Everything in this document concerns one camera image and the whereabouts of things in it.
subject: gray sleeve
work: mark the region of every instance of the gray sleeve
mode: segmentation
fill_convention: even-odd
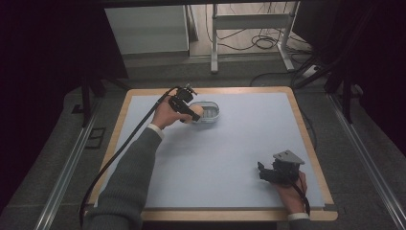
[[[299,218],[289,221],[290,230],[310,230],[311,221],[308,218]]]
[[[83,229],[141,229],[141,212],[161,141],[146,128],[131,144],[100,194],[98,207],[86,214]]]

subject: small container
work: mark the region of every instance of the small container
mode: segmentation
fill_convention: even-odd
[[[213,102],[195,102],[191,103],[191,105],[197,104],[203,107],[203,115],[200,119],[194,123],[214,123],[217,121],[218,116],[220,114],[220,109],[218,105]]]

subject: hand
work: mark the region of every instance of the hand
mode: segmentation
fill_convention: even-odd
[[[299,172],[299,177],[300,179],[296,181],[296,185],[301,190],[304,190],[303,192],[305,193],[307,191],[305,174],[303,172]],[[292,186],[283,186],[278,184],[272,185],[274,185],[274,187],[277,189],[281,201],[289,215],[295,213],[305,213],[305,204],[302,202],[298,192]]]
[[[161,128],[161,130],[172,125],[177,120],[188,120],[192,118],[192,116],[189,114],[175,112],[169,105],[169,99],[170,96],[164,98],[164,100],[155,109],[155,113],[152,118],[151,123]]]

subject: wooden table frame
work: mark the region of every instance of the wooden table frame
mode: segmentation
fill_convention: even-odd
[[[292,90],[289,87],[228,87],[228,88],[194,88],[198,94],[247,94],[247,93],[285,93],[292,107],[293,114],[298,123],[300,133],[304,140],[304,146],[307,150],[310,164],[315,172],[316,179],[320,186],[323,199],[326,207],[335,207],[329,192],[325,177],[320,167],[316,152],[311,144],[305,128],[305,122],[302,118],[298,104]],[[124,124],[128,107],[131,102],[132,96],[149,96],[149,95],[162,95],[167,89],[133,89],[129,90],[125,96],[122,110],[111,136],[105,157],[101,167],[114,155],[116,145]],[[88,204],[94,204],[102,183],[105,179],[105,174],[101,177],[96,184],[92,195],[90,196]],[[153,221],[278,221],[286,220],[287,213],[281,209],[269,210],[145,210],[142,213],[143,220]],[[310,218],[312,220],[336,220],[338,217],[337,211],[324,209],[311,209]]]

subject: shirt cuff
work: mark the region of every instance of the shirt cuff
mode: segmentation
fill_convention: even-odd
[[[287,220],[295,220],[295,219],[309,219],[307,213],[297,213],[297,214],[291,214],[287,216]]]
[[[147,127],[154,130],[161,137],[161,140],[164,139],[165,135],[164,135],[164,132],[161,130],[161,128],[159,128],[158,126],[156,126],[154,124],[148,124]]]

